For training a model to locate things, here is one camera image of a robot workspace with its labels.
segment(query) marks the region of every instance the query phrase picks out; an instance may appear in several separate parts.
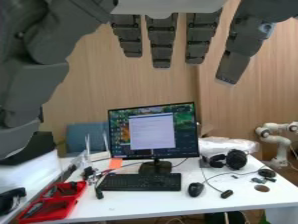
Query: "keyboard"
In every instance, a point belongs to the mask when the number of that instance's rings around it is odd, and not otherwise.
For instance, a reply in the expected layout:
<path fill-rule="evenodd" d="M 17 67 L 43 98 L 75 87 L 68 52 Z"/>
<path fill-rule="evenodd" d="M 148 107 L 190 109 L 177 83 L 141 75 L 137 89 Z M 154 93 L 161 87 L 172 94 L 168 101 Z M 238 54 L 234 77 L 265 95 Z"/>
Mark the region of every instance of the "keyboard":
<path fill-rule="evenodd" d="M 103 191 L 181 191 L 181 173 L 115 174 L 105 176 Z"/>

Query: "cable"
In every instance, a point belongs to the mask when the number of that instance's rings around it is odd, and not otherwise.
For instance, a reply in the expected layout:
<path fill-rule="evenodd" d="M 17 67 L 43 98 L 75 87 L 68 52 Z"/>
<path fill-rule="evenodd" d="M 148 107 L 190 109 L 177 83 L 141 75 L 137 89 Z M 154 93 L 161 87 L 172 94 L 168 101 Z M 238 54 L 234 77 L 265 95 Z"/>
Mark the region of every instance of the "cable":
<path fill-rule="evenodd" d="M 172 168 L 178 167 L 189 158 L 186 158 L 181 163 L 178 163 L 177 165 L 172 166 Z"/>
<path fill-rule="evenodd" d="M 294 167 L 294 165 L 291 164 L 291 162 L 287 161 L 287 163 L 290 164 L 291 169 L 295 170 L 295 171 L 298 171 L 298 169 Z"/>
<path fill-rule="evenodd" d="M 205 179 L 204 183 L 208 183 L 208 185 L 209 185 L 216 191 L 218 191 L 220 193 L 224 193 L 224 191 L 218 190 L 218 189 L 217 189 L 216 187 L 213 187 L 212 184 L 208 182 L 208 179 L 206 179 L 206 176 L 205 176 L 205 173 L 204 173 L 204 169 L 201 168 L 201 170 L 202 170 L 202 176 L 204 176 L 204 179 Z"/>
<path fill-rule="evenodd" d="M 100 162 L 100 161 L 104 161 L 104 160 L 109 160 L 111 158 L 105 158 L 105 159 L 97 159 L 97 160 L 95 160 L 95 161 L 91 161 L 92 163 L 95 163 L 95 162 Z"/>
<path fill-rule="evenodd" d="M 249 172 L 249 173 L 226 172 L 226 173 L 222 173 L 222 174 L 217 174 L 216 176 L 209 177 L 209 178 L 202 182 L 202 184 L 206 183 L 206 181 L 212 180 L 213 178 L 220 177 L 220 176 L 224 176 L 224 175 L 228 175 L 228 174 L 234 174 L 234 175 L 245 176 L 245 175 L 249 175 L 249 174 L 253 174 L 253 173 L 258 173 L 258 171 L 260 171 L 264 167 L 266 167 L 266 165 L 264 165 L 257 171 L 253 171 L 253 172 Z"/>
<path fill-rule="evenodd" d="M 101 179 L 104 176 L 107 176 L 112 171 L 115 171 L 115 170 L 120 170 L 120 169 L 123 169 L 124 167 L 133 166 L 133 165 L 137 165 L 137 164 L 141 164 L 141 163 L 142 163 L 142 162 L 132 163 L 132 164 L 128 164 L 128 165 L 121 166 L 121 167 L 117 168 L 117 169 L 108 169 L 108 170 L 101 171 L 101 173 L 100 173 L 100 175 L 99 175 L 99 177 L 97 177 L 99 179 L 97 179 L 96 184 L 95 184 L 95 189 L 96 189 L 96 187 L 97 187 L 97 184 L 99 184 L 99 182 L 100 182 L 100 179 Z"/>
<path fill-rule="evenodd" d="M 165 224 L 169 224 L 169 223 L 173 222 L 174 220 L 177 220 L 181 224 L 185 224 L 185 223 L 182 222 L 182 220 L 178 219 L 178 218 L 173 218 L 173 219 L 170 219 Z"/>
<path fill-rule="evenodd" d="M 249 218 L 248 218 L 246 214 L 244 212 L 241 212 L 241 213 L 242 213 L 242 215 L 245 217 L 245 224 L 250 224 L 250 221 L 249 221 Z"/>
<path fill-rule="evenodd" d="M 295 155 L 295 159 L 298 160 L 298 155 L 297 155 L 295 150 L 293 149 L 293 146 L 291 146 L 291 145 L 290 145 L 290 149 L 291 149 L 291 152 L 293 152 L 294 155 Z"/>
<path fill-rule="evenodd" d="M 224 216 L 225 216 L 225 224 L 230 224 L 229 215 L 226 212 L 224 212 Z"/>

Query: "black headphones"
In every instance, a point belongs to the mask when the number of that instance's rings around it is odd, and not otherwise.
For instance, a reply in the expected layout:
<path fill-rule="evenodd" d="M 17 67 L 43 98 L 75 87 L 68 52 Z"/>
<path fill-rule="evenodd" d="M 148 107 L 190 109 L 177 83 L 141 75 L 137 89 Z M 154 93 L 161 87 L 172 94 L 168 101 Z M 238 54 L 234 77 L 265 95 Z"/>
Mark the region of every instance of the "black headphones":
<path fill-rule="evenodd" d="M 16 188 L 0 194 L 0 216 L 7 215 L 17 208 L 20 198 L 25 196 L 25 188 Z"/>
<path fill-rule="evenodd" d="M 214 168 L 222 168 L 226 165 L 233 170 L 240 170 L 248 163 L 248 155 L 244 151 L 232 149 L 228 155 L 216 155 L 209 158 L 208 162 L 209 165 Z"/>

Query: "red tray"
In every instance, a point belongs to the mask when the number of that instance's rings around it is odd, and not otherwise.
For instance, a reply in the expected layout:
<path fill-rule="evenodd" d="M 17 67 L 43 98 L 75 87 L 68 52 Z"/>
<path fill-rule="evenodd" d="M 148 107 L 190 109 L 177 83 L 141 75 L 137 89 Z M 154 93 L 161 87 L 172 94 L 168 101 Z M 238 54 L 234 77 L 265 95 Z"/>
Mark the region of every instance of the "red tray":
<path fill-rule="evenodd" d="M 77 199 L 80 198 L 81 194 L 84 193 L 87 189 L 87 182 L 80 181 L 77 183 L 77 191 L 72 193 L 72 184 L 69 183 L 56 183 L 51 185 L 45 191 L 41 193 L 40 198 L 29 205 L 29 207 L 21 212 L 21 214 L 17 217 L 19 223 L 35 223 L 35 222 L 43 222 L 43 221 L 53 221 L 65 219 L 72 212 L 75 205 L 77 204 Z M 59 187 L 60 190 L 57 190 L 52 197 L 45 197 L 47 193 L 53 189 L 53 187 Z M 24 218 L 24 215 L 31 210 L 31 208 L 37 204 L 43 202 L 43 209 L 36 212 L 35 215 L 32 215 L 29 218 Z"/>
<path fill-rule="evenodd" d="M 43 202 L 43 208 L 36 212 L 35 215 L 32 215 L 29 218 L 24 218 L 25 213 L 29 211 L 29 209 L 35 206 L 35 204 Z M 57 206 L 59 204 L 65 203 L 61 207 L 53 208 L 53 206 Z M 17 217 L 19 223 L 35 223 L 35 222 L 43 222 L 43 221 L 53 221 L 65 219 L 72 212 L 75 206 L 77 204 L 77 199 L 75 197 L 67 197 L 67 198 L 49 198 L 49 199 L 40 199 L 35 201 L 31 206 L 21 212 L 21 214 Z"/>
<path fill-rule="evenodd" d="M 47 188 L 47 190 L 41 193 L 40 198 L 45 198 L 47 193 L 51 191 L 51 189 L 57 186 L 59 189 L 61 189 L 60 191 L 57 190 L 52 196 L 52 198 L 60 198 L 60 197 L 75 197 L 75 198 L 80 198 L 81 194 L 84 193 L 85 189 L 87 189 L 87 182 L 85 181 L 80 181 L 76 182 L 77 183 L 77 192 L 75 194 L 69 194 L 69 195 L 64 195 L 63 191 L 68 191 L 72 189 L 72 185 L 71 182 L 69 183 L 56 183 L 52 186 L 49 186 Z"/>

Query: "wooden wall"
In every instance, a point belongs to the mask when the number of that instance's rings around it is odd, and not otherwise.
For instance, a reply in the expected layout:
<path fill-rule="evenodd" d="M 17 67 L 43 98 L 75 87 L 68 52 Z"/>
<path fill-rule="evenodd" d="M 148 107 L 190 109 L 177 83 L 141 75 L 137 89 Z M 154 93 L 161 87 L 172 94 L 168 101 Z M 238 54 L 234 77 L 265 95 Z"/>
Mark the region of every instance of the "wooden wall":
<path fill-rule="evenodd" d="M 225 5 L 217 35 L 200 67 L 189 67 L 184 62 L 185 16 L 180 16 L 170 70 L 152 67 L 145 26 L 141 59 L 124 56 L 108 25 L 83 38 L 69 57 L 69 75 L 44 107 L 43 129 L 53 130 L 61 140 L 67 124 L 104 121 L 108 109 L 197 99 L 202 123 L 213 126 L 214 135 L 256 139 L 254 129 L 265 122 L 298 120 L 294 19 L 278 24 L 238 84 L 232 87 L 214 80 L 238 2 L 229 0 Z M 265 150 L 265 158 L 274 153 Z"/>
<path fill-rule="evenodd" d="M 298 21 L 277 25 L 238 84 L 222 85 L 214 76 L 238 2 L 229 0 L 225 5 L 206 61 L 198 67 L 201 119 L 213 126 L 213 134 L 254 139 L 254 129 L 265 122 L 298 120 Z M 265 150 L 265 158 L 274 153 Z"/>
<path fill-rule="evenodd" d="M 105 121 L 108 109 L 194 101 L 197 70 L 185 64 L 185 16 L 180 16 L 172 68 L 152 66 L 145 21 L 142 21 L 144 56 L 124 56 L 119 40 L 108 25 L 84 37 L 69 57 L 71 72 L 44 106 L 43 130 L 56 139 L 75 122 Z"/>

